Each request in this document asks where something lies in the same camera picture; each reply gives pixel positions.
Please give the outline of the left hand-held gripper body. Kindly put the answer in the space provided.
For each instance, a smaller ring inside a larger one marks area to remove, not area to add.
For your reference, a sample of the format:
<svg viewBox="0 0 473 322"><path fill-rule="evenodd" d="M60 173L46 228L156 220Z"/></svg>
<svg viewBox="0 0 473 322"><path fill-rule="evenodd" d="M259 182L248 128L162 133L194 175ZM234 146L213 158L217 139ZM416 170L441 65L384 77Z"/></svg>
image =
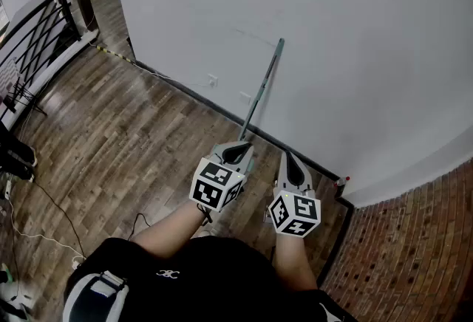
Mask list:
<svg viewBox="0 0 473 322"><path fill-rule="evenodd" d="M245 141L214 146L194 172L189 199L220 212L242 192L253 166L253 153L253 145Z"/></svg>

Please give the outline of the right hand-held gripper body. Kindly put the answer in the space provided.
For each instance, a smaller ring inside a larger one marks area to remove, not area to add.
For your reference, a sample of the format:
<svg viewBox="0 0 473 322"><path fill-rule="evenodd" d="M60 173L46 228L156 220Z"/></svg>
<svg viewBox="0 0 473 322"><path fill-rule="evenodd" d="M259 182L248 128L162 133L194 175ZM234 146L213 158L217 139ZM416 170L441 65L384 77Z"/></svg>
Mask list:
<svg viewBox="0 0 473 322"><path fill-rule="evenodd" d="M276 233L301 238L321 222L321 201L316 198L312 176L304 163L289 151L281 156L268 218Z"/></svg>

